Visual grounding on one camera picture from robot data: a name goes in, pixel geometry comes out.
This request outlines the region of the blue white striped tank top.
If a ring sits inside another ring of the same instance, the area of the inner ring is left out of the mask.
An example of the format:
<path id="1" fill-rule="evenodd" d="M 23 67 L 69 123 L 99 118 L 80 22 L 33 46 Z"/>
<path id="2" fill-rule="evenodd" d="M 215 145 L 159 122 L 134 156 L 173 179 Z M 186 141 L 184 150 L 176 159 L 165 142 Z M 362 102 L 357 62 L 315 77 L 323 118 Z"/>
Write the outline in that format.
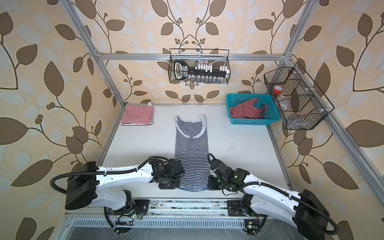
<path id="1" fill-rule="evenodd" d="M 174 117 L 176 126 L 175 159 L 182 163 L 184 175 L 180 189 L 201 192 L 208 189 L 210 164 L 207 121 L 204 115 L 196 121 Z"/>

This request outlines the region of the maroon garment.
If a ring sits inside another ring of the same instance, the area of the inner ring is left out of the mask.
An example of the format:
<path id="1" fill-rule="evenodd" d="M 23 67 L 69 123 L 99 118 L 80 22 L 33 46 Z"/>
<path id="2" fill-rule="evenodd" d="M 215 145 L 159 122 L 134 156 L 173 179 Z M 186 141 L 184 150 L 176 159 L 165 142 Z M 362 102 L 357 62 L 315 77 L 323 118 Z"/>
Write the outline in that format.
<path id="1" fill-rule="evenodd" d="M 267 115 L 267 104 L 257 105 L 258 98 L 247 100 L 230 107 L 230 117 L 234 119 L 264 119 Z"/>

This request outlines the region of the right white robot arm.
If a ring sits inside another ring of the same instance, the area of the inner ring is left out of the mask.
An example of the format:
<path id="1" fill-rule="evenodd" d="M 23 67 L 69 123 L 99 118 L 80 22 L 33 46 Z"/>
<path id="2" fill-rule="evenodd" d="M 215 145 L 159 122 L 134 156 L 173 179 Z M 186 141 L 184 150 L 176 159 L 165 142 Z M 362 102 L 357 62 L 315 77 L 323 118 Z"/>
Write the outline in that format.
<path id="1" fill-rule="evenodd" d="M 295 227 L 308 240 L 324 240 L 330 233 L 330 213 L 315 194 L 308 190 L 295 192 L 269 184 L 242 169 L 211 167 L 209 188 L 243 193 L 239 201 L 228 201 L 231 217 L 263 217 L 255 224 L 247 223 L 245 230 L 256 235 L 271 217 Z"/>

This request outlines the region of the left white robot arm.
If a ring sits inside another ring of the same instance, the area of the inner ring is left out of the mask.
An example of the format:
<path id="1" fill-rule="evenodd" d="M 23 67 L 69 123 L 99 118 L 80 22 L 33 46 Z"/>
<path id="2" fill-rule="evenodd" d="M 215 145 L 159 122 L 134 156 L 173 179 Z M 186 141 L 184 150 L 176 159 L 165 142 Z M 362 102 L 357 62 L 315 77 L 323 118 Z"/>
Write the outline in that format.
<path id="1" fill-rule="evenodd" d="M 150 157 L 138 166 L 120 168 L 97 167 L 89 162 L 68 177 L 65 209 L 97 206 L 119 211 L 131 208 L 131 191 L 115 188 L 156 183 L 161 190 L 173 190 L 180 186 L 184 173 L 180 161 L 164 157 Z"/>

